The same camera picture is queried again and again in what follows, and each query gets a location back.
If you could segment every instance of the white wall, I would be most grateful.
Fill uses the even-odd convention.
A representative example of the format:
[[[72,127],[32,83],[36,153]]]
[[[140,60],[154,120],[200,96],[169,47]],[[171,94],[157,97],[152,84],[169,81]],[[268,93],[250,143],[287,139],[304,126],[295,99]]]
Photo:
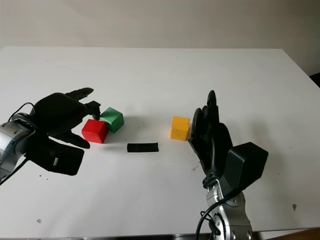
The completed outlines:
[[[320,0],[0,0],[3,46],[279,48],[320,72]]]

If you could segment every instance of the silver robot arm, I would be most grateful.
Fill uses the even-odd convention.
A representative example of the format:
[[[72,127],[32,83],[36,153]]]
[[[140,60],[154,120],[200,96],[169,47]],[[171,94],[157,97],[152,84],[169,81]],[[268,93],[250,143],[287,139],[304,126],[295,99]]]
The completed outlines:
[[[0,125],[0,182],[9,176],[25,153],[26,143],[34,130],[9,121]]]
[[[223,199],[219,182],[208,188],[206,201],[209,206]],[[253,233],[250,221],[245,211],[245,196],[243,192],[219,205],[211,211],[213,222],[210,228],[214,240],[252,240]]]

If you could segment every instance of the yellow cube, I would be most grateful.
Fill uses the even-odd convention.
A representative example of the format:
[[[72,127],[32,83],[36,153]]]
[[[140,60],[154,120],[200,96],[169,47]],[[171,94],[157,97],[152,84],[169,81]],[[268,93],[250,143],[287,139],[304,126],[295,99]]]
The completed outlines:
[[[170,138],[186,141],[189,131],[189,118],[174,116],[172,119]]]

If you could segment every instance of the green cube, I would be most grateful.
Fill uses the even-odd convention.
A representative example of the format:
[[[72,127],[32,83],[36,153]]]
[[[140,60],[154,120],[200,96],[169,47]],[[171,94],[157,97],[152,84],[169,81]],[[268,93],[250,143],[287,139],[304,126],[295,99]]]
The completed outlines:
[[[112,133],[118,131],[119,128],[121,128],[121,126],[125,124],[124,116],[122,115],[122,113],[113,109],[112,107],[109,107],[100,115],[100,120],[106,122],[108,130]]]

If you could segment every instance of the red cube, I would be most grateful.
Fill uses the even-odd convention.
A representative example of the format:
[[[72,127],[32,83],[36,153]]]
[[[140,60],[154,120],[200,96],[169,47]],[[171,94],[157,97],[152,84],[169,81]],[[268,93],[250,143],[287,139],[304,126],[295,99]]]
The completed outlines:
[[[108,134],[105,121],[89,119],[82,128],[82,135],[88,142],[103,144]]]

